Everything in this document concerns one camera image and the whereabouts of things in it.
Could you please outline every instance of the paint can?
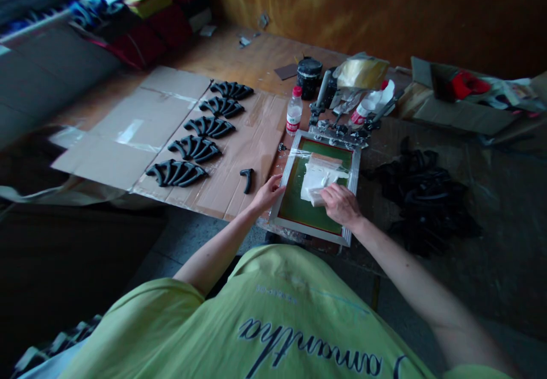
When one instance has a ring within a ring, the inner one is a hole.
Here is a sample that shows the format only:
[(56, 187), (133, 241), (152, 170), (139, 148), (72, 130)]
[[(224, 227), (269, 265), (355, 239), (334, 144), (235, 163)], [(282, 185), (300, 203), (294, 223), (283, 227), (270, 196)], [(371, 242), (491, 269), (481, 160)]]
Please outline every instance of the paint can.
[(296, 85), (302, 87), (302, 99), (312, 100), (321, 79), (323, 64), (311, 57), (298, 62)]

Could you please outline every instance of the wooden wall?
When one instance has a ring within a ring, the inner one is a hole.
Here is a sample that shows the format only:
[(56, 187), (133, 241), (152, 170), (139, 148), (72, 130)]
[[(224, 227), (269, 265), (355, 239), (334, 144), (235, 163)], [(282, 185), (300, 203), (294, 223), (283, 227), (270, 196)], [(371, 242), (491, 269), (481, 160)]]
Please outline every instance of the wooden wall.
[(517, 78), (547, 70), (547, 0), (212, 0), (213, 12), (303, 43), (410, 66), (410, 56)]

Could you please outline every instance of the white bottle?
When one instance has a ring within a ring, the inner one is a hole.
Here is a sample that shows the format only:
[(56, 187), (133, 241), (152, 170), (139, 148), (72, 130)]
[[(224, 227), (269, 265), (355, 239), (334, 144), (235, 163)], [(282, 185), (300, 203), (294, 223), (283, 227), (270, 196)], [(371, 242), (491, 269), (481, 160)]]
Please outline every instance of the white bottle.
[(292, 100), (287, 107), (287, 134), (294, 136), (302, 118), (302, 87), (292, 89)]

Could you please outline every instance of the cardboard box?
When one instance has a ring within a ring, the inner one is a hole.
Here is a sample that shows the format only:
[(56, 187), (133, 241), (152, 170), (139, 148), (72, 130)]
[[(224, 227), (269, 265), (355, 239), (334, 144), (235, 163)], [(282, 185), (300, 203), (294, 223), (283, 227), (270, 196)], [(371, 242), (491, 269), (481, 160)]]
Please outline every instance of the cardboard box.
[[(285, 130), (288, 99), (255, 91), (240, 101), (245, 112), (229, 119), (236, 132), (214, 140), (222, 155), (200, 164), (209, 174), (186, 188), (160, 188), (145, 175), (155, 163), (182, 161), (167, 150), (174, 140), (195, 132), (183, 125), (209, 111), (199, 110), (202, 99), (214, 97), (212, 80), (168, 67), (156, 68), (52, 167), (102, 184), (174, 206), (233, 219), (264, 184)], [(253, 168), (253, 186), (246, 195), (242, 169)]]
[[(459, 68), (430, 63), (412, 57), (413, 83), (399, 101), (399, 116), (407, 120), (424, 121), (432, 125), (450, 127), (467, 132), (493, 136), (520, 118), (510, 111), (499, 110), (469, 101), (449, 103), (436, 99), (433, 91), (431, 66), (450, 74)], [(471, 71), (477, 76), (484, 74)]]

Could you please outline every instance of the tabletop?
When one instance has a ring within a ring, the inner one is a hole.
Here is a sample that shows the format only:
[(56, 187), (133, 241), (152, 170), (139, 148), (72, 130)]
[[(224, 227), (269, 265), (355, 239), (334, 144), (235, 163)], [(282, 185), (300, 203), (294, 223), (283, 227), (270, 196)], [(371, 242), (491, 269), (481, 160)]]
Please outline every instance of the tabletop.
[[(241, 48), (239, 39), (245, 36), (251, 44)], [(158, 65), (179, 70), (190, 71), (210, 78), (227, 81), (237, 81), (254, 89), (272, 94), (290, 97), (292, 88), (296, 85), (296, 77), (282, 81), (274, 69), (296, 63), (297, 59), (310, 56), (323, 64), (323, 70), (341, 64), (348, 56), (323, 48), (299, 43), (294, 40), (272, 35), (267, 32), (257, 33), (254, 30), (234, 25), (222, 25), (211, 37), (195, 35), (188, 44), (172, 50), (164, 55)], [(93, 87), (78, 98), (71, 106), (59, 114), (53, 121), (55, 124), (71, 125), (80, 130), (88, 131), (101, 121), (124, 97), (131, 94), (135, 88), (150, 74), (148, 71), (121, 69), (113, 76)], [(395, 72), (390, 68), (386, 78), (395, 81), (396, 89), (404, 88), (410, 83), (410, 77)], [(309, 103), (303, 101), (304, 109), (300, 129), (308, 130), (310, 117)], [(335, 117), (330, 111), (322, 114), (320, 119)], [(285, 134), (282, 142), (286, 151), (275, 156), (270, 175), (282, 173), (287, 163), (292, 137)], [(341, 246), (327, 241), (275, 226), (268, 220), (269, 213), (264, 213), (257, 225), (273, 231), (294, 242), (312, 246), (321, 251), (338, 254)], [(371, 270), (378, 271), (370, 257), (359, 261), (359, 264)]]
[[(296, 78), (281, 81), (274, 69), (291, 64), (295, 57), (303, 55), (321, 61), (323, 70), (337, 66), (346, 58), (343, 54), (265, 32), (253, 37), (255, 33), (224, 25), (210, 38), (194, 36), (189, 44), (167, 53), (158, 64), (214, 79), (237, 81), (288, 97)], [(241, 35), (251, 40), (251, 44), (240, 49)], [(90, 130), (149, 73), (120, 70), (77, 99), (53, 122)], [(394, 70), (390, 70), (388, 77), (393, 77), (397, 88), (410, 81), (408, 76), (396, 74)], [(303, 129), (308, 128), (308, 104), (304, 103)], [(321, 118), (332, 116), (327, 112)], [(451, 251), (432, 259), (429, 268), (475, 312), (532, 334), (538, 327), (542, 327), (541, 332), (547, 332), (540, 312), (544, 309), (544, 296), (539, 294), (542, 292), (542, 270), (545, 269), (541, 258), (544, 257), (534, 254), (538, 249), (537, 235), (547, 234), (547, 231), (541, 231), (547, 226), (547, 198), (542, 193), (530, 192), (530, 189), (541, 188), (547, 165), (484, 149), (438, 129), (386, 117), (382, 119), (382, 128), (373, 132), (369, 146), (362, 153), (361, 169), (372, 169), (392, 161), (399, 155), (400, 142), (406, 136), (410, 137), (413, 149), (438, 152), (439, 166), (469, 187), (468, 211), (483, 227), (483, 237), (451, 242)], [(288, 148), (292, 145), (289, 136), (282, 141)], [(288, 152), (278, 153), (271, 173), (283, 171), (287, 156)], [(382, 196), (378, 183), (362, 178), (357, 198), (363, 214), (381, 230), (387, 230), (392, 221), (399, 219), (399, 208)], [(267, 216), (261, 218), (258, 225), (268, 229)], [(350, 248), (345, 248), (330, 242), (307, 240), (302, 235), (286, 236), (338, 255), (348, 266), (361, 266), (381, 273), (374, 259), (355, 240)], [(513, 246), (519, 247), (517, 254)], [(518, 275), (519, 282), (507, 275)]]

